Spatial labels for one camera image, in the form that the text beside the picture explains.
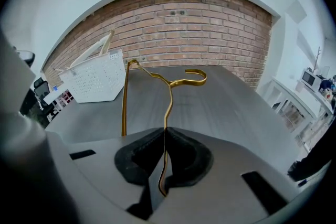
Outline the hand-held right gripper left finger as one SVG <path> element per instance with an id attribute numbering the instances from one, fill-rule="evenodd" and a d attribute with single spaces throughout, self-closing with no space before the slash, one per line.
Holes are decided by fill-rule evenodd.
<path id="1" fill-rule="evenodd" d="M 162 131 L 153 128 L 109 140 L 65 144 L 59 134 L 47 132 L 51 155 L 60 179 L 71 197 L 79 220 L 163 220 L 152 210 L 148 176 L 129 183 L 123 172 L 131 170 L 132 150 Z"/>

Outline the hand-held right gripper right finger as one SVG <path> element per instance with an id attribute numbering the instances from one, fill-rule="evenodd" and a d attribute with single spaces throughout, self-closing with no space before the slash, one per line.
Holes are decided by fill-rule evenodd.
<path id="1" fill-rule="evenodd" d="M 238 144 L 170 127 L 166 148 L 172 165 L 165 180 L 167 218 L 267 218 L 299 193 Z"/>

